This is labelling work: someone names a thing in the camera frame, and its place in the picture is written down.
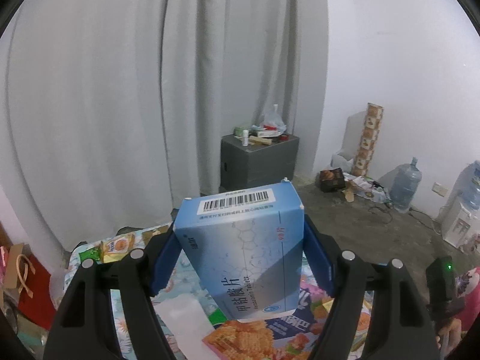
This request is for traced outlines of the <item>person right hand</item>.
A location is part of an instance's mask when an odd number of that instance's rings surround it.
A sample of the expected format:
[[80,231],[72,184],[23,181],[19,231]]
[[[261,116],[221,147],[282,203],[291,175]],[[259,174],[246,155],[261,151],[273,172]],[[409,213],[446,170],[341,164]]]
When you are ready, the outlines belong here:
[[443,326],[436,336],[437,346],[440,352],[440,358],[446,359],[447,356],[459,345],[464,337],[462,322],[454,318]]

